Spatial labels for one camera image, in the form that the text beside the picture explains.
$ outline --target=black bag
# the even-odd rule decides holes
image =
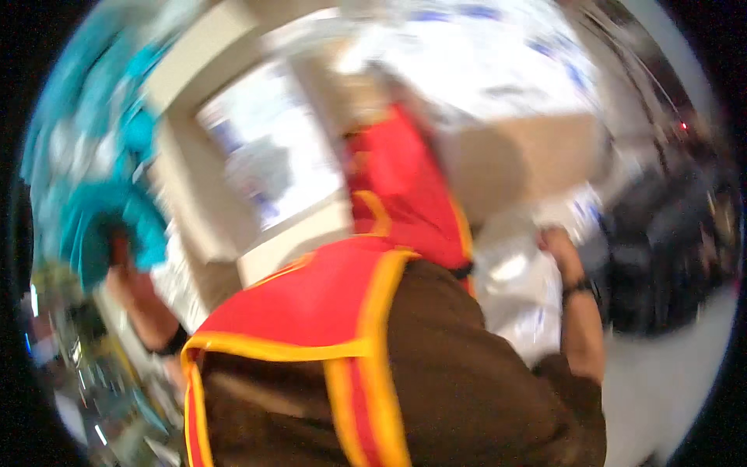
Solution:
[[[735,193],[728,170],[691,164],[667,178],[647,173],[603,216],[610,245],[605,313],[614,330],[680,329],[696,319],[714,288],[736,276]],[[734,221],[719,230],[717,217],[726,211]]]

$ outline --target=box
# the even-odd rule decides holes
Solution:
[[[196,117],[206,102],[267,61],[263,37],[269,31],[331,2],[275,1],[272,8],[266,3],[216,3],[179,38],[146,82],[150,108],[161,118],[158,155],[149,177],[164,186],[175,222],[190,247],[193,269],[260,264],[266,260],[264,251],[285,257],[282,252],[291,253],[315,237],[347,235],[352,225],[347,191],[341,189],[297,216],[263,229],[260,210],[226,182],[228,155]],[[323,222],[313,223],[311,229],[304,221],[318,219],[317,214]],[[263,266],[262,275],[272,273],[275,264]],[[241,277],[254,278],[257,270]],[[212,295],[220,298],[228,293]]]
[[[388,79],[417,127],[430,137],[471,225],[480,226],[513,206],[563,194],[599,170],[603,155],[594,114],[480,122],[425,98],[391,74]]]
[[[472,224],[517,204],[562,194],[587,182],[601,159],[600,126],[591,113],[500,118],[480,122],[420,94],[419,88],[384,68],[344,75],[335,68],[355,44],[330,39],[315,53],[289,63],[330,135],[386,117],[402,102],[433,144],[449,185]]]

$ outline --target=red and yellow vest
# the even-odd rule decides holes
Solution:
[[[406,115],[349,139],[356,235],[321,247],[236,294],[182,351],[191,467],[213,467],[199,367],[203,352],[322,362],[335,430],[353,467],[409,467],[386,348],[388,313],[408,261],[462,271],[471,235],[436,161]]]

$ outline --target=person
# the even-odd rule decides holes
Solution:
[[[528,368],[485,329],[471,236],[406,112],[348,137],[355,235],[219,306],[187,340],[147,278],[113,267],[152,350],[181,344],[191,467],[602,467],[605,356],[568,233],[561,346]]]

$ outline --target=plastic bag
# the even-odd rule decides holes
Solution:
[[[486,329],[505,338],[530,367],[558,352],[562,281],[555,261],[539,251],[534,236],[478,247],[474,263]]]

